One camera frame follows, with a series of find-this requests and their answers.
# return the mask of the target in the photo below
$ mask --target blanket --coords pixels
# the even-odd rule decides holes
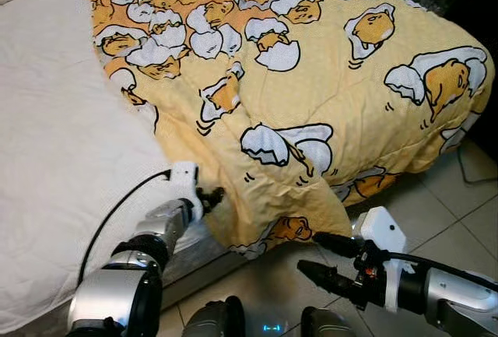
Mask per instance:
[[[90,0],[96,52],[171,160],[225,198],[205,217],[257,256],[420,172],[485,108],[494,67],[412,0]]]

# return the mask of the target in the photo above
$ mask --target white mattress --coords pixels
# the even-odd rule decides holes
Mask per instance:
[[[83,253],[109,209],[167,168],[146,123],[106,86],[93,53],[88,0],[0,6],[0,334],[73,293]],[[105,262],[163,202],[138,191],[110,220],[88,269]],[[207,230],[193,229],[179,248]]]

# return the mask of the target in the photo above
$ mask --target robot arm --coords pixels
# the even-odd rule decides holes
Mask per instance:
[[[359,218],[354,239],[317,233],[328,250],[355,258],[358,275],[348,279],[319,263],[300,261],[298,269],[318,286],[351,300],[360,310],[368,302],[396,312],[424,314],[427,322],[453,337],[498,336],[498,284],[423,258],[390,251],[405,249],[405,236],[384,208]],[[417,265],[405,262],[419,260]]]
[[[138,223],[110,260],[76,290],[68,316],[69,337],[152,337],[159,328],[162,274],[177,239],[201,219],[197,166],[175,163],[169,173],[170,200]]]

